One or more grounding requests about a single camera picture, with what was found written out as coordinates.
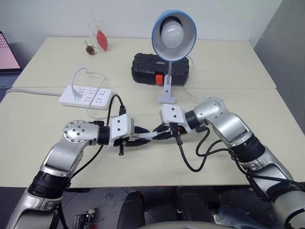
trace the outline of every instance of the white desk lamp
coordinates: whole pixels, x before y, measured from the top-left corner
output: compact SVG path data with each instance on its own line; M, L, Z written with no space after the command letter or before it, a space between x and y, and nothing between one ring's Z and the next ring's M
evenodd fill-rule
M171 97L172 62L184 58L195 45L196 26L192 18L179 10L167 10L157 19L152 30L152 45L156 54L168 61L168 74L164 77L163 96L158 102L174 104Z

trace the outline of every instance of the power strip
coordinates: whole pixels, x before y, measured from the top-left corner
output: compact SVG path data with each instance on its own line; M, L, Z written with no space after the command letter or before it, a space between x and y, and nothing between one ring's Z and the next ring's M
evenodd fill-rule
M73 87L77 92L79 92L82 95L80 99L74 98L71 85L69 85L63 91L58 101L64 106L76 106L76 107L87 108L98 88L75 86L75 85ZM91 103L90 108L107 110L109 107L112 94L113 92L111 89L100 88L93 102Z

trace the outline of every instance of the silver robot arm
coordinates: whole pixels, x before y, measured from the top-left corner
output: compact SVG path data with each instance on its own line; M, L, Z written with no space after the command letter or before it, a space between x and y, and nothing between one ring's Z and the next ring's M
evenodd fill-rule
M136 143L128 141L135 126L126 114L112 119L110 126L103 124L101 121L75 120L65 125L60 141L52 147L33 182L23 192L7 229L50 228L54 211L61 203L64 190L70 186L85 147L96 144L138 146L149 142L145 139Z
M293 180L274 154L260 143L239 116L226 109L220 98L210 97L189 112L184 112L178 106L165 104L160 116L163 125L177 123L188 133L199 126L211 125L245 172ZM271 201L283 226L294 229L305 226L305 192L289 183L246 177L260 199Z

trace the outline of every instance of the table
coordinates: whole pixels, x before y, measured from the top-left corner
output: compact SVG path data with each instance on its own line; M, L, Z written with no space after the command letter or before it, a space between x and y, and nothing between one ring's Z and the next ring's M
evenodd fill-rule
M135 54L154 53L150 39L109 39L109 52L90 56L85 38L47 38L14 87L66 87L82 67L105 74L105 87L147 88L132 80ZM197 40L190 53L194 70L190 88L276 88L248 41ZM78 76L76 85L97 87L100 78Z
M37 91L60 93L64 88L29 88ZM127 107L135 124L150 130L160 124L156 96L161 87L113 88ZM205 88L189 89L202 97L218 96L227 108L238 114L260 141L267 145L286 166L296 181L305 181L305 137L276 89L265 88ZM188 98L183 88L176 87L173 95L185 111L196 102ZM118 113L118 102L113 105ZM92 110L94 115L106 111ZM59 141L62 129L71 120L90 121L86 109L63 106L58 97L10 93L0 103L0 186L27 187L50 148ZM217 137L213 132L202 147ZM198 167L201 158L195 147L201 134L182 136L183 148L190 164ZM84 151L80 166L89 160L98 146ZM209 156L203 170L191 172L184 164L174 139L154 141L145 146L127 148L118 156L118 148L102 150L100 155L72 180L71 187L124 187L124 186L179 186L179 185L236 185L248 184L227 152Z

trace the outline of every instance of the black tool case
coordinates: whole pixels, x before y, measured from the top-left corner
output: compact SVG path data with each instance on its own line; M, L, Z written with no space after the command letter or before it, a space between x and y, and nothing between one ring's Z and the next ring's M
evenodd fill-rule
M138 83L163 85L168 62L157 55L138 53L132 62L132 77ZM172 85L183 86L189 76L189 60L184 57L172 63Z

